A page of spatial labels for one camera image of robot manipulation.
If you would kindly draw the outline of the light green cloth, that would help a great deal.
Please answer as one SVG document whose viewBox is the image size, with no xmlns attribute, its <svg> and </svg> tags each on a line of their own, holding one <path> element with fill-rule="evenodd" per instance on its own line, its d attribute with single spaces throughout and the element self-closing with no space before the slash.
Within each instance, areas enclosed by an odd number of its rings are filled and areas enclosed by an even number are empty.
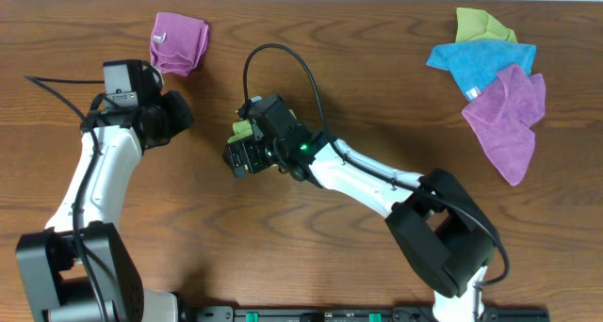
<svg viewBox="0 0 603 322">
<path fill-rule="evenodd" d="M 250 108 L 237 111 L 239 121 L 232 124 L 233 134 L 228 138 L 228 143 L 252 138 L 256 141 L 272 141 L 287 135 L 298 122 L 294 112 L 286 107 Z"/>
</svg>

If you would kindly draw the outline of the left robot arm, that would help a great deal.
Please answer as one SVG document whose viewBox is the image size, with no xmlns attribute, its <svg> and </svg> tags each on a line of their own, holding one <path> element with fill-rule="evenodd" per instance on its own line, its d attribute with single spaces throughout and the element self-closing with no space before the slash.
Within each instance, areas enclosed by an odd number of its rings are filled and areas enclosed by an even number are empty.
<svg viewBox="0 0 603 322">
<path fill-rule="evenodd" d="M 104 91 L 76 113 L 82 151 L 65 197 L 16 246 L 24 290 L 37 321 L 177 321 L 179 298 L 144 289 L 119 226 L 141 157 L 187 130 L 192 114 L 147 61 L 109 61 L 103 74 Z"/>
</svg>

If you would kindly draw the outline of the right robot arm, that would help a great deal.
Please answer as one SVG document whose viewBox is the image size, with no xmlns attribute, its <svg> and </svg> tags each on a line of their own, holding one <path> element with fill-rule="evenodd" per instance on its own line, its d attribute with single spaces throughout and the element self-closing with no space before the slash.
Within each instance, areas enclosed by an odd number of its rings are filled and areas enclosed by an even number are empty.
<svg viewBox="0 0 603 322">
<path fill-rule="evenodd" d="M 391 168 L 344 140 L 311 132 L 278 95 L 237 111 L 222 155 L 237 178 L 277 168 L 359 201 L 383 217 L 415 274 L 434 292 L 437 321 L 479 321 L 484 277 L 499 236 L 458 180 Z"/>
</svg>

